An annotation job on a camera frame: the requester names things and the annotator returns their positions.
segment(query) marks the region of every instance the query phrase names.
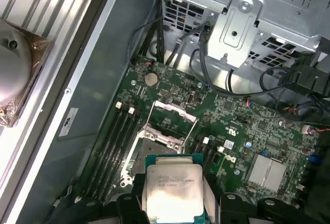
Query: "black cable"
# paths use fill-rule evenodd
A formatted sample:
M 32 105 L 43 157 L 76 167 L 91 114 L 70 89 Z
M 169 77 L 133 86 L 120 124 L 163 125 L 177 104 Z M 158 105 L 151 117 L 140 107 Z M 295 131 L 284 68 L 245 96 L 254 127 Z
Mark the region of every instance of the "black cable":
M 205 78 L 205 81 L 210 86 L 210 88 L 219 96 L 222 97 L 230 97 L 230 98 L 240 98 L 240 97 L 255 97 L 259 95 L 264 95 L 269 92 L 276 91 L 278 89 L 281 89 L 282 86 L 275 87 L 266 91 L 261 92 L 253 92 L 253 93 L 231 93 L 228 91 L 225 91 L 223 89 L 217 89 L 215 85 L 213 84 L 206 68 L 206 61 L 205 61 L 205 55 L 206 55 L 206 36 L 207 36 L 207 30 L 203 30 L 200 35 L 200 60 L 201 60 L 201 68 L 203 72 L 203 76 Z
M 162 17 L 162 4 L 159 5 L 158 16 Z M 163 20 L 157 22 L 157 61 L 164 63 L 165 44 Z
M 189 37 L 190 35 L 194 35 L 194 34 L 200 32 L 200 31 L 203 29 L 203 27 L 205 26 L 205 24 L 207 24 L 207 23 L 208 23 L 208 22 L 205 22 L 205 23 L 201 24 L 200 26 L 196 27 L 195 29 L 192 29 L 191 31 L 189 31 L 189 32 L 187 32 L 187 33 L 185 33 L 185 34 L 183 34 L 183 35 L 179 38 L 179 42 L 177 42 L 177 43 L 175 44 L 175 47 L 174 47 L 174 49 L 173 49 L 171 55 L 170 55 L 169 58 L 167 59 L 165 65 L 168 66 L 169 64 L 171 64 L 171 62 L 173 61 L 173 59 L 174 59 L 176 53 L 179 51 L 179 48 L 180 48 L 180 46 L 181 46 L 182 41 L 185 40 L 185 39 L 186 39 L 187 37 Z
M 315 95 L 311 95 L 310 99 L 313 100 L 313 102 L 320 107 L 321 109 L 323 109 L 325 112 L 330 113 L 330 102 L 323 100 L 323 99 L 319 99 L 317 98 Z
M 162 20 L 163 17 L 157 17 L 149 22 L 147 22 L 146 24 L 136 28 L 135 30 L 133 30 L 130 38 L 129 38 L 129 41 L 128 41 L 128 45 L 127 45 L 127 51 L 126 51 L 126 57 L 127 57 L 127 60 L 128 60 L 128 63 L 131 67 L 136 67 L 132 62 L 131 62 L 131 44 L 132 44 L 132 41 L 134 39 L 134 36 L 136 35 L 137 32 L 139 32 L 141 29 L 149 26 L 149 25 L 152 25 L 153 23 L 159 21 L 159 20 Z
M 265 75 L 266 75 L 268 72 L 273 71 L 273 70 L 283 70 L 283 71 L 288 71 L 288 69 L 286 69 L 286 68 L 281 68 L 281 67 L 269 68 L 269 69 L 267 69 L 266 71 L 264 71 L 264 72 L 261 74 L 260 78 L 259 78 L 259 84 L 260 84 L 260 87 L 261 87 L 261 89 L 262 89 L 263 91 L 267 91 L 267 88 L 265 87 L 265 84 L 264 84 L 264 82 L 263 82 L 264 77 L 265 77 Z M 271 93 L 267 93 L 267 95 L 270 96 L 270 97 L 274 100 L 274 103 L 277 101 L 277 98 L 276 98 L 273 94 L 271 94 Z
M 199 51 L 199 49 L 195 49 L 191 56 L 190 56 L 190 60 L 189 60 L 189 68 L 190 68 L 190 71 L 192 73 L 192 75 L 199 81 L 201 82 L 204 86 L 208 86 L 207 83 L 195 72 L 195 70 L 192 68 L 192 61 L 194 60 L 195 58 L 195 54 Z
M 234 72 L 234 70 L 233 69 L 231 69 L 230 71 L 229 71 L 229 73 L 228 73 L 228 90 L 230 91 L 230 92 L 233 92 L 233 89 L 232 89 L 232 75 L 233 75 L 233 72 Z

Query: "capacitor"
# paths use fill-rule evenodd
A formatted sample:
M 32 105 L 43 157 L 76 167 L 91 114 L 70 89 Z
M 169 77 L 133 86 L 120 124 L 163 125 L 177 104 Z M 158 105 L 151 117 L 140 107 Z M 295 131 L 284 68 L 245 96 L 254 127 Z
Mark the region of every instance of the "capacitor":
M 311 155 L 311 154 L 315 153 L 315 149 L 312 149 L 312 148 L 303 148 L 301 150 L 301 153 L 304 154 L 304 155 Z
M 251 147 L 252 147 L 252 143 L 251 143 L 251 142 L 249 142 L 249 141 L 248 141 L 248 142 L 246 142 L 246 143 L 245 143 L 245 147 L 247 147 L 247 148 L 251 148 Z
M 322 164 L 322 161 L 323 159 L 321 157 L 318 157 L 316 155 L 311 155 L 308 160 L 310 162 L 312 162 L 313 164 L 316 164 L 316 165 L 321 165 Z
M 255 188 L 251 187 L 251 186 L 249 186 L 247 189 L 248 189 L 249 192 L 257 193 L 257 190 Z
M 288 120 L 282 120 L 278 124 L 285 129 L 289 129 L 294 125 L 294 122 L 290 122 Z
M 291 199 L 290 203 L 296 209 L 300 209 L 301 208 L 301 204 L 300 204 L 300 201 L 298 199 Z

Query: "heatsink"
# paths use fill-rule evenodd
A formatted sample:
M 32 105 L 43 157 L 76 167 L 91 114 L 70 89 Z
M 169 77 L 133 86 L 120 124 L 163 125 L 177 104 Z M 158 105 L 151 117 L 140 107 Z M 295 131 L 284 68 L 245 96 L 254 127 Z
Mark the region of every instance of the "heatsink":
M 255 154 L 246 178 L 253 184 L 277 192 L 285 170 L 286 165 Z

